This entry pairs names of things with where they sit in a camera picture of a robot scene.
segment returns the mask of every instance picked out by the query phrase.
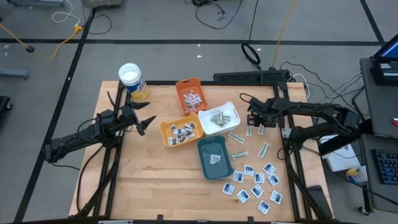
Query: gray floor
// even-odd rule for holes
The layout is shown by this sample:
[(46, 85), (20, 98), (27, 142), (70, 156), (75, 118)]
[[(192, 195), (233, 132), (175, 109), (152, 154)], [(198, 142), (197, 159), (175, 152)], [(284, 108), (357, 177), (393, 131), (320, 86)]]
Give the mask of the gray floor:
[[(74, 14), (81, 17), (79, 0), (70, 0)], [(396, 8), (393, 0), (366, 0), (385, 40), (398, 32)], [(260, 0), (254, 20), (253, 40), (277, 40), (289, 9), (288, 0)], [(220, 1), (229, 19), (238, 1)], [(100, 9), (96, 15), (106, 14), (113, 28), (103, 35), (89, 35), (88, 39), (209, 39), (243, 40), (249, 38), (255, 1), (243, 1), (234, 21), (223, 30), (213, 30), (195, 19), (195, 7), (183, 0), (128, 0), (120, 7)], [(73, 32), (74, 18), (62, 24), (51, 20), (57, 7), (14, 7), (0, 2), (3, 24), (25, 39), (65, 39)], [(199, 16), (207, 22), (222, 26), (226, 20), (215, 22), (218, 15), (212, 6), (200, 9)], [(96, 19), (92, 32), (106, 30), (109, 22)], [(9, 36), (0, 30), (0, 38)], [(359, 0), (298, 0), (286, 27), (283, 40), (317, 41), (377, 41)], [(51, 55), (56, 44), (31, 44), (42, 55)], [(263, 68), (272, 63), (275, 45), (253, 45), (261, 56)], [(0, 67), (26, 69), (28, 80), (0, 77), (0, 95), (12, 97), (14, 109), (0, 129), (0, 223), (12, 222), (21, 202), (27, 181), (50, 124), (65, 77), (70, 68), (77, 44), (65, 44), (56, 59), (46, 60), (27, 53), (19, 44), (0, 44)], [(379, 47), (281, 45), (277, 66), (284, 61), (301, 63), (317, 72), (333, 88), (359, 74), (359, 59), (374, 54)], [(240, 46), (229, 44), (85, 44), (72, 84), (68, 91), (54, 136), (76, 131), (85, 119), (91, 118), (100, 84), (103, 80), (117, 80), (118, 69), (126, 62), (137, 63), (147, 80), (180, 80), (200, 77), (212, 80), (214, 73), (251, 71), (253, 67), (241, 53)], [(302, 74), (308, 82), (321, 85), (314, 75), (300, 67), (285, 64), (293, 74)], [(346, 92), (362, 86), (359, 80)], [(320, 88), (310, 85), (311, 102), (324, 100)], [(351, 95), (346, 96), (350, 102)], [(357, 99), (367, 112), (365, 95)], [(335, 102), (345, 105), (340, 99)], [(83, 151), (69, 154), (61, 164), (80, 166)], [(363, 205), (362, 193), (355, 186), (325, 173), (336, 218), (346, 222), (394, 223), (398, 215), (376, 211), (362, 216), (356, 207)], [(44, 165), (29, 204), (25, 221), (65, 218), (68, 215), (78, 172)]]

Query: keyboard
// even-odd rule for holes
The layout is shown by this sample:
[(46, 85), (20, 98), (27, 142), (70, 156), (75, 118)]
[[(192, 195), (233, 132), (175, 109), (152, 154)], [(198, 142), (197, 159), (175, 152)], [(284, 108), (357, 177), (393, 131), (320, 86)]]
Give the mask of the keyboard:
[(288, 70), (216, 73), (213, 75), (213, 80), (216, 82), (260, 83), (261, 77), (263, 83), (275, 83), (275, 82), (286, 82), (288, 77), (290, 77), (290, 75)]
[(372, 149), (377, 173), (382, 184), (398, 184), (398, 151)]

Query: wooden table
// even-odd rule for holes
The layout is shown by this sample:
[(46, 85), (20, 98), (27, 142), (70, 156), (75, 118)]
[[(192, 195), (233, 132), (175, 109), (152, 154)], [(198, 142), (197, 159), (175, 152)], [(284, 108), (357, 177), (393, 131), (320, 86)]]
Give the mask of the wooden table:
[[(99, 93), (95, 113), (112, 108), (106, 94), (110, 92), (115, 97), (118, 82), (103, 82)], [(289, 95), (291, 101), (306, 101), (305, 90), (302, 83), (289, 83)], [(223, 105), (227, 101), (234, 103), (241, 124), (234, 131), (246, 139), (244, 144), (227, 137), (226, 146), (228, 153), (248, 151), (249, 157), (231, 160), (235, 170), (243, 171), (245, 164), (253, 166), (255, 172), (264, 172), (262, 168), (268, 162), (276, 167), (276, 175), (280, 183), (275, 187), (266, 180), (261, 184), (264, 193), (257, 199), (250, 192), (255, 186), (253, 177), (244, 176), (244, 182), (233, 182), (232, 177), (223, 180), (210, 181), (203, 176), (201, 163), (198, 156), (197, 142), (175, 149), (163, 145), (160, 136), (159, 124), (162, 121), (172, 121), (184, 116), (178, 102), (175, 87), (170, 85), (149, 86), (150, 95), (146, 101), (149, 106), (139, 110), (140, 119), (146, 119), (156, 115), (156, 119), (147, 128), (146, 135), (137, 134), (135, 127), (130, 133), (125, 133), (119, 172), (111, 212), (112, 219), (145, 219), (154, 220), (158, 214), (164, 215), (165, 220), (224, 220), (245, 221), (248, 216), (255, 221), (294, 221), (292, 203), (287, 181), (285, 162), (278, 160), (276, 153), (282, 147), (279, 128), (266, 128), (265, 135), (258, 135), (257, 128), (253, 129), (253, 137), (246, 137), (246, 115), (248, 104), (239, 99), (240, 93), (255, 96), (261, 101), (274, 97), (271, 86), (203, 86), (209, 108)], [(311, 126), (312, 121), (308, 116), (294, 116), (296, 126)], [(263, 142), (270, 144), (266, 156), (261, 159), (257, 153)], [(83, 164), (100, 145), (86, 148)], [(313, 140), (308, 140), (305, 146), (318, 150)], [(323, 167), (318, 155), (301, 150), (303, 169), (307, 186), (321, 185), (328, 200), (330, 197), (326, 185)], [(83, 206), (92, 196), (98, 186), (104, 150), (102, 150), (87, 166), (81, 182), (80, 202)], [(235, 186), (234, 194), (226, 195), (221, 190), (225, 182)], [(251, 198), (242, 204), (236, 194), (246, 189)], [(269, 197), (273, 190), (283, 195), (280, 205), (271, 202)], [(103, 203), (108, 196), (107, 190), (103, 195)], [(302, 196), (298, 188), (300, 216), (305, 217)], [(70, 214), (76, 214), (76, 193), (73, 198)], [(261, 200), (270, 206), (267, 215), (263, 215), (257, 205)]]

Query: yellow cable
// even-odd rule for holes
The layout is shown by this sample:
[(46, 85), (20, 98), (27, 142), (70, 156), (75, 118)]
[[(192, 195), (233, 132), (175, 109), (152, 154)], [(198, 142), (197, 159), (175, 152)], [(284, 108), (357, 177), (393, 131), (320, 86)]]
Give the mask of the yellow cable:
[(290, 6), (290, 9), (289, 9), (289, 13), (287, 14), (286, 20), (285, 20), (284, 25), (282, 26), (282, 30), (281, 30), (281, 32), (279, 34), (278, 43), (276, 45), (274, 62), (272, 63), (272, 67), (275, 67), (276, 58), (278, 57), (279, 43), (280, 43), (280, 40), (282, 39), (282, 35), (283, 35), (284, 31), (285, 31), (285, 26), (287, 24), (287, 21), (289, 21), (290, 15), (291, 15), (291, 13), (293, 11), (293, 8), (294, 8), (295, 4), (296, 4), (296, 0), (293, 0), (292, 1), (292, 5)]
[(2, 24), (0, 24), (0, 27), (3, 28), (9, 35), (11, 35), (13, 38), (15, 38), (20, 44), (22, 44), (25, 48), (29, 48), (28, 45), (23, 43), (16, 35), (14, 35), (11, 31), (9, 31), (6, 27), (4, 27)]
[(75, 25), (75, 32), (74, 32), (68, 39), (66, 39), (66, 40), (64, 40), (63, 42), (61, 42), (61, 44), (58, 44), (58, 46), (57, 46), (57, 48), (55, 49), (55, 52), (54, 52), (54, 54), (52, 55), (52, 57), (50, 57), (50, 58), (48, 58), (48, 59), (54, 59), (55, 56), (57, 56), (58, 50), (59, 50), (59, 48), (61, 47), (61, 45), (64, 44), (64, 43), (66, 43), (66, 42), (68, 42), (70, 39), (72, 39), (72, 38), (73, 38), (79, 31), (81, 31), (82, 29), (83, 29), (82, 26)]

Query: plastic tray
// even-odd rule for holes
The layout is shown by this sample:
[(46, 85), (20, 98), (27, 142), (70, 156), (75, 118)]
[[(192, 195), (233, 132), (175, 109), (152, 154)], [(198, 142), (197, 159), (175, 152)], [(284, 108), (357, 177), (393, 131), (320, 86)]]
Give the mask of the plastic tray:
[[(198, 141), (198, 152), (203, 168), (203, 174), (208, 180), (217, 180), (228, 177), (235, 171), (229, 161), (228, 152), (223, 136), (214, 136)], [(221, 156), (216, 164), (210, 164), (210, 156), (214, 154)]]
[[(194, 77), (185, 80), (180, 80), (175, 84), (175, 88), (177, 89), (177, 94), (178, 98), (180, 99), (181, 108), (186, 115), (190, 114), (191, 112), (197, 113), (198, 111), (205, 110), (208, 107), (208, 103), (206, 101), (205, 94), (203, 94), (199, 78)], [(200, 95), (202, 103), (200, 103), (200, 105), (195, 107), (196, 109), (195, 111), (187, 112), (186, 110), (189, 109), (190, 107), (185, 104), (184, 94), (186, 95), (189, 94), (190, 90), (193, 90), (194, 94)]]
[[(196, 128), (193, 129), (193, 132), (195, 133), (196, 137), (191, 138), (188, 141), (185, 141), (183, 143), (178, 143), (178, 144), (175, 144), (173, 146), (169, 146), (169, 142), (167, 140), (168, 140), (169, 137), (173, 137), (173, 132), (170, 129), (171, 125), (175, 124), (178, 128), (182, 128), (182, 127), (184, 127), (184, 124), (189, 124), (191, 122), (193, 122), (194, 125), (196, 126)], [(176, 119), (175, 121), (161, 122), (161, 124), (160, 124), (160, 133), (162, 135), (163, 144), (165, 146), (167, 146), (167, 147), (174, 148), (174, 147), (183, 146), (183, 145), (188, 144), (190, 142), (196, 141), (197, 139), (202, 137), (203, 136), (203, 128), (200, 125), (200, 121), (199, 121), (198, 115), (195, 114), (195, 113), (191, 113), (190, 115), (188, 115), (188, 116), (186, 116), (184, 118)]]
[[(222, 128), (210, 121), (213, 114), (218, 113), (219, 111), (223, 111), (224, 115), (231, 116), (231, 121)], [(241, 123), (241, 118), (239, 118), (238, 112), (236, 112), (235, 106), (231, 102), (226, 102), (223, 106), (219, 106), (207, 111), (199, 111), (198, 116), (200, 124), (202, 125), (203, 130), (208, 137), (232, 131)]]

